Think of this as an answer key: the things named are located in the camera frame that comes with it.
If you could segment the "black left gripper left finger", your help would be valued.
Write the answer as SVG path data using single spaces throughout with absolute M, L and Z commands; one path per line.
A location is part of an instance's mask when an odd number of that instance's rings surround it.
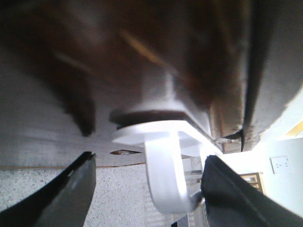
M 2 227 L 82 227 L 96 186 L 96 155 L 82 153 L 51 182 L 0 213 Z

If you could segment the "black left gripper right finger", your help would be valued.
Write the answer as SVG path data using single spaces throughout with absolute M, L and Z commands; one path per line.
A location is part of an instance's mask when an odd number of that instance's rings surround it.
M 212 227 L 301 227 L 302 217 L 249 185 L 218 156 L 205 160 L 201 182 Z

